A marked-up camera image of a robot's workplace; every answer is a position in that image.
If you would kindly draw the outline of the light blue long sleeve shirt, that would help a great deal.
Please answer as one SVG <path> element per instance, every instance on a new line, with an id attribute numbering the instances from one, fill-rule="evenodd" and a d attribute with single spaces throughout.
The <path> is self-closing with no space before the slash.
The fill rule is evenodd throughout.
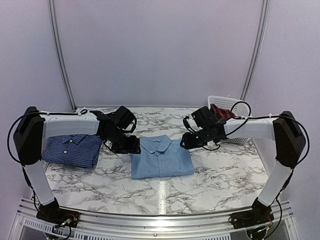
<path id="1" fill-rule="evenodd" d="M 131 154 L 131 178 L 165 178 L 195 173 L 190 152 L 180 146 L 180 140 L 167 135 L 140 139 L 140 153 Z"/>

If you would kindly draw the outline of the navy checked shirt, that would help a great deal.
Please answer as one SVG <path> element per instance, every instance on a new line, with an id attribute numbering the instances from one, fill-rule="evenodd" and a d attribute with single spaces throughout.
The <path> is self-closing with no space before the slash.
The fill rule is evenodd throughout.
<path id="1" fill-rule="evenodd" d="M 42 159 L 49 163 L 92 169 L 96 166 L 102 140 L 97 135 L 59 135 L 47 139 Z"/>

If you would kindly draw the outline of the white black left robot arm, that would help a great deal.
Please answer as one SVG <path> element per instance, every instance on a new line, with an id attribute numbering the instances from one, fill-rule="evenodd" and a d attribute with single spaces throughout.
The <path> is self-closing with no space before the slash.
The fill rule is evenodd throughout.
<path id="1" fill-rule="evenodd" d="M 140 140 L 133 135 L 136 125 L 136 117 L 124 106 L 107 114 L 87 109 L 79 112 L 40 111 L 30 106 L 14 121 L 7 138 L 13 139 L 17 152 L 14 161 L 23 167 L 31 189 L 45 206 L 44 215 L 58 223 L 63 219 L 63 211 L 53 204 L 56 199 L 41 164 L 45 139 L 66 135 L 98 136 L 111 143 L 110 150 L 115 154 L 140 154 Z"/>

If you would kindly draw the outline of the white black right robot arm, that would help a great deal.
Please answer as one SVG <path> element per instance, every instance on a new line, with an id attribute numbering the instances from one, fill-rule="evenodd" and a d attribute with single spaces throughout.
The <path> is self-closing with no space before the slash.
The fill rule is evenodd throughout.
<path id="1" fill-rule="evenodd" d="M 209 142 L 240 138 L 251 139 L 266 167 L 268 179 L 247 219 L 258 224 L 267 216 L 270 206 L 286 188 L 294 169 L 307 157 L 310 138 L 306 128 L 290 111 L 265 116 L 235 116 L 217 119 L 208 107 L 193 112 L 190 118 L 198 129 L 191 127 L 189 117 L 182 122 L 187 132 L 180 145 L 186 150 L 204 148 Z"/>

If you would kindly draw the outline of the red black plaid shirt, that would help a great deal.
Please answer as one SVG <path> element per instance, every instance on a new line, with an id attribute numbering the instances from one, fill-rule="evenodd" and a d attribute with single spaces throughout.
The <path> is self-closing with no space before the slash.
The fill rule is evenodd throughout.
<path id="1" fill-rule="evenodd" d="M 218 119 L 230 119 L 230 118 L 234 118 L 236 115 L 234 113 L 232 113 L 230 110 L 228 109 L 222 109 L 217 107 L 215 104 L 211 103 L 210 104 L 210 110 L 212 111 L 213 115 Z"/>

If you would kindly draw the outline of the white plastic laundry basket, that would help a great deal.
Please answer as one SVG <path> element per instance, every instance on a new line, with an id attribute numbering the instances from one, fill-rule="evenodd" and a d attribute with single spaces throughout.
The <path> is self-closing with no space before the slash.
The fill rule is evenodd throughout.
<path id="1" fill-rule="evenodd" d="M 239 99 L 224 96 L 209 95 L 207 97 L 207 105 L 209 108 L 211 108 L 213 104 L 220 109 L 231 111 L 237 117 L 251 116 L 251 111 L 245 103 L 238 103 L 234 106 L 234 104 L 239 101 Z"/>

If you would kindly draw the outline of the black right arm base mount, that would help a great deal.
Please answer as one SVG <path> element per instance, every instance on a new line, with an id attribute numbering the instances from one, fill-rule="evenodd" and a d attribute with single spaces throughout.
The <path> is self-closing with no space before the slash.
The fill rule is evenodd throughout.
<path id="1" fill-rule="evenodd" d="M 234 212 L 230 215 L 228 221 L 234 229 L 240 229 L 271 223 L 274 219 L 271 206 L 265 206 L 256 198 L 251 210 Z"/>

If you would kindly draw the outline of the aluminium corner post right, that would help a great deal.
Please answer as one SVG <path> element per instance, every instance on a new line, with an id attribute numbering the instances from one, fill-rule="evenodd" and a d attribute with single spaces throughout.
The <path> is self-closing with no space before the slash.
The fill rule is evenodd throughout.
<path id="1" fill-rule="evenodd" d="M 264 43 L 269 5 L 270 5 L 269 0 L 263 0 L 261 2 L 261 10 L 259 15 L 258 28 L 257 28 L 256 37 L 255 37 L 254 47 L 253 47 L 248 71 L 246 74 L 244 86 L 242 88 L 242 92 L 240 96 L 240 99 L 243 101 L 245 101 L 248 97 L 249 90 L 254 79 L 254 74 L 255 74 L 257 63 L 258 63 L 259 55 L 262 49 L 262 45 Z"/>

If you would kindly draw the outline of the aluminium corner post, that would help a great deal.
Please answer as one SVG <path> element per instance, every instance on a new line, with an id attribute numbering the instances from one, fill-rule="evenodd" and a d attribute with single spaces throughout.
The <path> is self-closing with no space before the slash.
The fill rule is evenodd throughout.
<path id="1" fill-rule="evenodd" d="M 256 37 L 255 37 L 254 47 L 253 47 L 248 71 L 246 74 L 244 86 L 242 88 L 242 92 L 240 96 L 240 99 L 243 101 L 245 101 L 248 97 L 249 90 L 254 79 L 254 74 L 255 74 L 257 63 L 258 63 L 259 55 L 262 49 L 262 45 L 264 43 L 269 5 L 270 5 L 269 0 L 263 0 L 261 2 L 261 10 L 259 15 L 258 28 L 257 28 Z"/>
<path id="2" fill-rule="evenodd" d="M 61 74 L 61 78 L 62 78 L 62 82 L 63 82 L 63 86 L 64 86 L 64 90 L 66 93 L 69 106 L 72 111 L 75 111 L 77 109 L 77 106 L 72 93 L 68 71 L 65 64 L 65 60 L 64 60 L 63 49 L 61 45 L 59 27 L 58 27 L 56 3 L 54 0 L 48 0 L 47 3 L 48 3 L 48 11 L 49 11 L 49 20 L 50 20 L 51 31 L 52 31 L 52 38 L 53 38 L 53 43 L 55 48 L 55 54 L 57 57 L 58 67 L 60 70 L 60 74 Z"/>

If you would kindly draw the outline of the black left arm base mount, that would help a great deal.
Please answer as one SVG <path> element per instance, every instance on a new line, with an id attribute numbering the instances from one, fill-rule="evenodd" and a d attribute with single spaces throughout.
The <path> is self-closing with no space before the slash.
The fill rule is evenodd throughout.
<path id="1" fill-rule="evenodd" d="M 62 225 L 66 222 L 66 226 L 76 228 L 78 226 L 80 213 L 78 211 L 61 208 L 57 199 L 46 205 L 39 203 L 34 205 L 37 210 L 36 217 L 46 222 Z"/>

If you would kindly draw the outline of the aluminium front frame rail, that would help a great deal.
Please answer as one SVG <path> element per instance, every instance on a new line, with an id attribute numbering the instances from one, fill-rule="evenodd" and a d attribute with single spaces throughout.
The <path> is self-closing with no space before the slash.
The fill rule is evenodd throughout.
<path id="1" fill-rule="evenodd" d="M 9 233 L 10 240 L 252 240 L 265 233 L 268 240 L 301 239 L 289 202 L 272 206 L 274 219 L 235 229 L 232 210 L 203 214 L 136 215 L 79 210 L 77 227 L 55 228 L 36 217 L 31 199 L 21 200 Z"/>

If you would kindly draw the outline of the aluminium corner post left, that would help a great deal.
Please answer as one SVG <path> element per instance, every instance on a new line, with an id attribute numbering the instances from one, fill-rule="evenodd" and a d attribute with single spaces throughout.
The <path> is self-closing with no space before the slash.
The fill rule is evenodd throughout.
<path id="1" fill-rule="evenodd" d="M 66 93 L 69 106 L 72 111 L 75 111 L 77 109 L 77 106 L 72 93 L 68 71 L 65 64 L 65 60 L 64 60 L 63 49 L 61 45 L 59 27 L 58 27 L 56 3 L 54 0 L 48 0 L 47 3 L 48 3 L 48 11 L 49 11 L 49 20 L 50 20 L 51 31 L 52 31 L 52 38 L 53 38 L 53 43 L 55 48 L 55 54 L 57 57 L 58 67 L 60 70 L 60 74 L 61 74 L 61 78 L 62 78 L 62 82 L 63 82 L 63 86 L 64 86 L 64 90 Z"/>

